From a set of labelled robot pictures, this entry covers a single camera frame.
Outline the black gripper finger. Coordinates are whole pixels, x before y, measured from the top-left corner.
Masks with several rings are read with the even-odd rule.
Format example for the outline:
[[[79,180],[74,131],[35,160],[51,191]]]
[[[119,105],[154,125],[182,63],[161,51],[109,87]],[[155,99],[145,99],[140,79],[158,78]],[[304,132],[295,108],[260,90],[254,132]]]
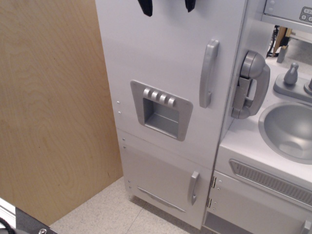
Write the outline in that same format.
[[[194,10],[196,4],[196,0],[185,0],[185,6],[188,12]]]
[[[153,2],[152,0],[138,0],[142,12],[151,17],[153,15]]]

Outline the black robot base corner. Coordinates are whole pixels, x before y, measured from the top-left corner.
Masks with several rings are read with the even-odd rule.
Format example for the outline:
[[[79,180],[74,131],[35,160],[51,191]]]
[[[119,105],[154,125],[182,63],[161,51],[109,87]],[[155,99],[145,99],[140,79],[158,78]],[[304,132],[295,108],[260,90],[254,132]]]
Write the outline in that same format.
[[[9,211],[8,209],[1,207],[0,217],[12,227],[25,231],[28,234],[39,234],[41,229],[45,229],[47,234],[57,234],[57,232],[49,226],[43,224],[19,208],[15,208],[14,211]]]

